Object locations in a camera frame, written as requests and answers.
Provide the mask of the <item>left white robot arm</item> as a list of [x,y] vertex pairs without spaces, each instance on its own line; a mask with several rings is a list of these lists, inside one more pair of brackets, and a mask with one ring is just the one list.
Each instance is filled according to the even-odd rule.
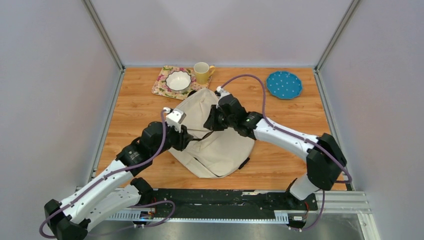
[[137,204],[148,207],[153,201],[150,185],[137,175],[161,153],[182,151],[193,139],[184,125],[176,129],[164,121],[151,122],[88,184],[63,200],[48,201],[39,233],[47,239],[83,240],[114,213]]

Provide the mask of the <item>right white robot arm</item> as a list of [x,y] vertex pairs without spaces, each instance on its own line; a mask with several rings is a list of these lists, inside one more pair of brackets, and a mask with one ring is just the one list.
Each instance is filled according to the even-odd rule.
[[219,97],[203,126],[215,132],[232,128],[243,137],[271,143],[301,158],[306,173],[289,185],[285,195],[286,205],[293,210],[312,193],[331,190],[346,169],[346,158],[332,135],[316,136],[280,125],[262,113],[246,111],[232,94]]

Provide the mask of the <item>beige canvas backpack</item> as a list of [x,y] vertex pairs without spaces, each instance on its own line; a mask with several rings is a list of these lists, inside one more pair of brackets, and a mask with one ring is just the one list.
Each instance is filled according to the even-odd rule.
[[234,129],[212,132],[203,127],[212,105],[218,97],[207,88],[195,92],[183,100],[177,109],[186,114],[182,124],[195,140],[182,150],[170,148],[168,151],[184,167],[199,178],[224,178],[250,157],[255,141],[239,135]]

